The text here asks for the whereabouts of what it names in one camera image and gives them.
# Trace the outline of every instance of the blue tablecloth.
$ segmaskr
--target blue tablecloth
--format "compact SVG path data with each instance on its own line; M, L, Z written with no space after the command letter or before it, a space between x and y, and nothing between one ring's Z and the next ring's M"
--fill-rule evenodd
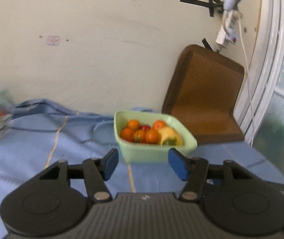
M80 164L118 148L113 117L71 111L48 100L27 101L14 108L12 114L12 128L0 140L0 203L12 190L59 159ZM262 179L284 184L284 175L245 142L200 146L191 156L203 157L212 164L232 159ZM82 180L71 180L71 186L86 194ZM128 166L120 156L107 186L113 196L132 190L179 193L184 182L168 164ZM0 239L5 234L0 219Z

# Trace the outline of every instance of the brown chair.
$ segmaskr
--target brown chair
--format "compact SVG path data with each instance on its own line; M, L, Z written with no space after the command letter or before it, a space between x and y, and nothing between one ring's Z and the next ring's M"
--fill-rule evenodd
M199 145L242 141L233 111L243 78L238 63L190 45L178 59L162 113L178 118Z

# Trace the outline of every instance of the white cable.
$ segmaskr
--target white cable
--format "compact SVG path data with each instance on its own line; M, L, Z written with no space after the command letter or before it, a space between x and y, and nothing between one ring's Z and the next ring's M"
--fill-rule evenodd
M226 32L226 34L230 36L229 30L226 28L226 19L227 19L228 14L229 12L224 10L223 18L222 18L222 25L223 25L223 29Z
M250 107L250 112L252 114L252 141L250 143L251 146L253 146L253 141L254 141L254 132L255 132L255 122L254 122L254 112L253 112L253 108L252 108L252 97L250 95L250 91L249 91L249 77L248 77L248 60L247 60L247 54L246 54L246 50L245 50L245 45L244 45L244 41L243 41L243 30L242 30L242 26L241 26L241 15L239 17L238 20L238 24L239 24L239 28L240 28L240 42L242 45L242 49L244 52L244 58L245 58L245 70L246 70L246 75L247 75L247 92L248 92L248 99L249 99L249 107Z

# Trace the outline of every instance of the green basket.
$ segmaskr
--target green basket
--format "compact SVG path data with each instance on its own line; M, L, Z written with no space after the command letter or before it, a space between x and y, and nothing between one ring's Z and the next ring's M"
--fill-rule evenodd
M197 147L197 141L191 132L175 117L167 114L125 111L114 115L114 133L119 143L122 155L127 163L158 163L168 162L167 153L172 146L147 145L130 143L120 138L122 129L129 120L138 120L141 125L152 126L156 120L163 120L169 127L174 128L183 138L183 146L175 148L187 156Z

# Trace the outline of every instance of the metal screw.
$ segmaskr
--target metal screw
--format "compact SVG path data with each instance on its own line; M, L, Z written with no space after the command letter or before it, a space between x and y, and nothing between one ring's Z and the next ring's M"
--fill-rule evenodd
M193 191L186 191L182 194L182 198L186 200L195 200L197 199L198 195L197 193Z
M107 200L110 198L110 194L106 191L99 191L99 192L96 192L93 197L96 199L96 200Z

